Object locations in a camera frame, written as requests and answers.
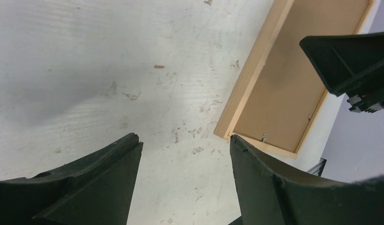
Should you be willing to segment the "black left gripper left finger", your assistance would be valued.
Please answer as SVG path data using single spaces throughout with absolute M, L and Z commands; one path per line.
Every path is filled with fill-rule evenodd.
M 125 225 L 143 143 L 130 133 L 32 178 L 0 181 L 0 225 Z

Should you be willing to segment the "light wooden picture frame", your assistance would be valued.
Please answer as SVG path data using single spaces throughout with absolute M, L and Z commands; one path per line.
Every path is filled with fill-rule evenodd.
M 232 135 L 236 135 L 233 132 L 235 125 L 244 109 L 245 104 L 247 103 L 247 100 L 257 81 L 258 75 L 267 60 L 270 50 L 274 45 L 274 42 L 294 1 L 295 0 L 276 0 L 273 2 L 272 7 L 268 12 L 265 22 L 262 25 L 258 37 L 251 49 L 246 63 L 214 130 L 214 133 L 217 136 L 224 139 L 229 139 Z M 373 1 L 374 5 L 368 12 L 366 19 L 362 24 L 362 29 L 359 33 L 367 33 L 369 31 L 373 16 L 375 15 L 379 6 L 379 1 Z M 318 114 L 314 119 L 312 127 L 309 129 L 306 141 L 298 154 L 281 150 L 272 152 L 266 145 L 256 145 L 249 142 L 242 136 L 241 137 L 262 151 L 274 153 L 292 159 L 297 158 L 300 153 L 310 155 L 316 153 L 318 156 L 321 156 L 340 105 L 341 99 L 332 97 L 328 92 Z

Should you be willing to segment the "brown frame backing board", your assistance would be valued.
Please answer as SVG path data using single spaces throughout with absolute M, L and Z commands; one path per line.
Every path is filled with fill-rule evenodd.
M 358 34 L 372 0 L 296 0 L 233 132 L 269 150 L 298 154 L 327 91 L 300 48 L 306 36 Z

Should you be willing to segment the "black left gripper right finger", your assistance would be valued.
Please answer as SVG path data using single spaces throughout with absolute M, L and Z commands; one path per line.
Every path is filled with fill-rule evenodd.
M 236 225 L 384 225 L 384 175 L 344 183 L 312 175 L 238 135 L 230 155 L 241 216 Z

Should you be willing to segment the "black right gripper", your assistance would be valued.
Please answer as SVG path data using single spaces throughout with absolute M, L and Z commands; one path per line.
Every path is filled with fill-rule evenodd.
M 384 110 L 384 32 L 307 36 L 299 46 L 331 94 L 350 96 L 349 111 Z

